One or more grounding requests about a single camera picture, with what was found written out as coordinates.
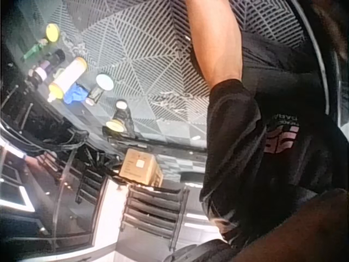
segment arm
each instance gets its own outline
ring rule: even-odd
[[[195,54],[210,88],[242,77],[241,33],[228,0],[186,0]]]
[[[348,200],[341,189],[310,200],[233,261],[348,261]]]

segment small bottle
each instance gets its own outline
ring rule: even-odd
[[[46,57],[33,71],[32,83],[35,86],[42,84],[48,75],[65,60],[65,54],[62,49],[56,50],[53,54]]]
[[[47,45],[49,42],[47,41],[47,39],[41,39],[38,41],[38,43],[36,43],[35,45],[33,45],[32,48],[29,49],[28,52],[26,52],[22,57],[21,57],[21,61],[24,62],[25,60],[27,60],[28,58],[30,58],[31,56],[37,54],[40,52],[41,49],[44,48],[45,45]]]
[[[49,85],[50,101],[63,99],[64,94],[86,71],[87,63],[82,57],[75,58],[66,69]]]

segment printed logo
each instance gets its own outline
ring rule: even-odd
[[[285,149],[291,148],[297,137],[299,127],[278,126],[267,133],[267,143],[264,148],[265,153],[277,154]]]

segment yellow polishing pad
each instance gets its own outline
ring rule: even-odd
[[[115,132],[122,133],[125,131],[124,124],[121,121],[115,119],[106,122],[105,125]]]
[[[59,38],[59,27],[55,23],[46,26],[46,37],[50,42],[57,42]]]

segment man's right arm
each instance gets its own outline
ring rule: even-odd
[[[210,88],[242,78],[241,33],[228,0],[186,0],[198,64]]]

